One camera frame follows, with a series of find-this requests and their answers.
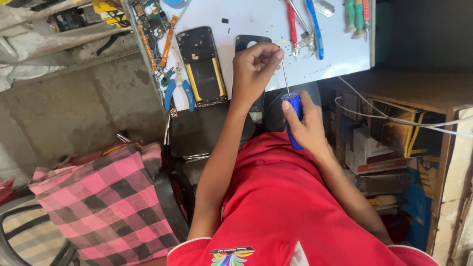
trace fingernail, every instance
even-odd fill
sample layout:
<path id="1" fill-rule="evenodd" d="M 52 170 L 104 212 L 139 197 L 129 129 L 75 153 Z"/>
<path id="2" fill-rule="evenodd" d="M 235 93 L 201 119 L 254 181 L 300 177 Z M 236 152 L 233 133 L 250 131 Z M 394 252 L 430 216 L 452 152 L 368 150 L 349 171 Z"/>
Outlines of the fingernail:
<path id="1" fill-rule="evenodd" d="M 280 49 L 277 51 L 276 56 L 282 60 L 284 58 L 284 50 Z"/>
<path id="2" fill-rule="evenodd" d="M 283 101 L 282 102 L 282 108 L 284 110 L 289 110 L 290 107 L 291 107 L 291 104 L 288 101 Z"/>

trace person's right hand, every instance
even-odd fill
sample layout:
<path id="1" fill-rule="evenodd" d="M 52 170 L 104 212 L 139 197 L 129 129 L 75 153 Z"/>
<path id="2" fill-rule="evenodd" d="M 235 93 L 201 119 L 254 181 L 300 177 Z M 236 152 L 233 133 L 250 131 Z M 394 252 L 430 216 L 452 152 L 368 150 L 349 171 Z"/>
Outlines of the person's right hand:
<path id="1" fill-rule="evenodd" d="M 291 126 L 291 132 L 296 141 L 315 157 L 316 160 L 331 157 L 325 140 L 324 125 L 322 124 L 322 109 L 316 106 L 306 91 L 297 91 L 304 117 L 302 121 L 288 101 L 282 102 L 282 111 L 286 121 Z"/>

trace printed logo on shirt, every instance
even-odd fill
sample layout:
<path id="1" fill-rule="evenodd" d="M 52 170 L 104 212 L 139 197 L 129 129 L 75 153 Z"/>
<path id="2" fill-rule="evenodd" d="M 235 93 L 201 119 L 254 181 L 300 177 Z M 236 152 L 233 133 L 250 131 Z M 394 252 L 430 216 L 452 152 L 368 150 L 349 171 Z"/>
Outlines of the printed logo on shirt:
<path id="1" fill-rule="evenodd" d="M 215 249 L 209 252 L 213 254 L 212 264 L 210 266 L 244 266 L 247 257 L 254 253 L 252 247 Z"/>

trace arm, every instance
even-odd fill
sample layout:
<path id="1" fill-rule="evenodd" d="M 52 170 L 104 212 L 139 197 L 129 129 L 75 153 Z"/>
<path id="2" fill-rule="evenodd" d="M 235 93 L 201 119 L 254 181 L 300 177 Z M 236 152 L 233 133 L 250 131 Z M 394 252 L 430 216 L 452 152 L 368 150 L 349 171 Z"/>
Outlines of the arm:
<path id="1" fill-rule="evenodd" d="M 195 199 L 188 240 L 212 237 L 220 226 L 220 212 L 237 159 L 245 118 L 263 93 L 284 52 L 272 43 L 256 44 L 233 59 L 233 94 L 217 144 L 205 164 Z"/>
<path id="2" fill-rule="evenodd" d="M 314 105 L 306 91 L 299 94 L 304 112 L 302 121 L 299 121 L 296 112 L 287 101 L 282 103 L 284 116 L 291 126 L 294 138 L 315 158 L 329 192 L 346 214 L 385 245 L 392 245 L 393 242 L 381 218 L 345 176 L 332 153 L 332 148 L 325 142 L 322 109 Z"/>

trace wooden shelf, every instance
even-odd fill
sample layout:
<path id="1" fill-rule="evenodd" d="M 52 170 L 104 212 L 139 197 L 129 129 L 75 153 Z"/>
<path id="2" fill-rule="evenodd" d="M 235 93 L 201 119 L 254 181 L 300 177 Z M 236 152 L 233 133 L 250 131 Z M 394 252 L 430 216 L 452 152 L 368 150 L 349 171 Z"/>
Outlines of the wooden shelf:
<path id="1" fill-rule="evenodd" d="M 64 68 L 35 79 L 15 80 L 12 86 L 24 86 L 25 84 L 31 84 L 40 80 L 57 77 L 59 75 L 64 75 L 66 73 L 78 71 L 140 52 L 134 34 L 128 34 L 126 36 L 119 37 L 112 46 L 97 56 L 97 50 L 104 46 L 109 39 L 109 37 L 105 37 L 88 42 L 86 44 L 69 49 L 66 54 L 61 52 L 60 56 L 62 55 L 63 57 L 66 57 L 65 59 L 68 62 Z"/>
<path id="2" fill-rule="evenodd" d="M 116 25 L 108 25 L 102 22 L 50 36 L 42 36 L 32 31 L 10 37 L 8 38 L 8 42 L 15 48 L 18 54 L 18 62 L 25 62 L 122 31 L 124 30 L 118 28 Z"/>
<path id="3" fill-rule="evenodd" d="M 342 76 L 364 96 L 446 114 L 473 103 L 471 72 L 384 72 L 368 70 Z M 317 82 L 319 88 L 353 93 L 339 78 Z"/>
<path id="4" fill-rule="evenodd" d="M 12 8 L 6 5 L 0 5 L 0 31 L 89 2 L 91 2 L 91 0 L 80 0 L 77 2 L 65 0 L 38 12 L 26 8 Z"/>

